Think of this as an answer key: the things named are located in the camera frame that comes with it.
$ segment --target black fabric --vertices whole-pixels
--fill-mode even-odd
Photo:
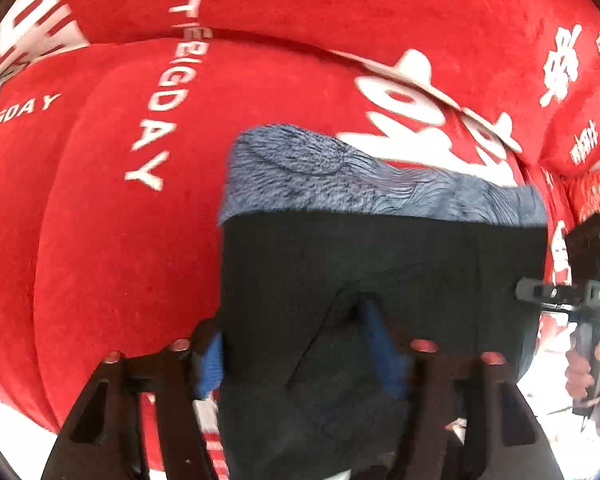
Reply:
[[[382,465],[408,402],[381,388],[356,303],[443,352],[534,354],[545,228],[363,214],[258,213],[224,225],[225,378],[219,424],[232,480],[312,480]]]

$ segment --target screw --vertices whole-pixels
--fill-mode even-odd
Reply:
[[[120,361],[120,352],[114,350],[113,352],[109,352],[109,354],[102,360],[103,363],[107,365],[112,365],[113,363],[117,363]]]
[[[171,351],[172,352],[184,352],[189,349],[189,340],[188,339],[176,339],[173,343],[171,343]]]

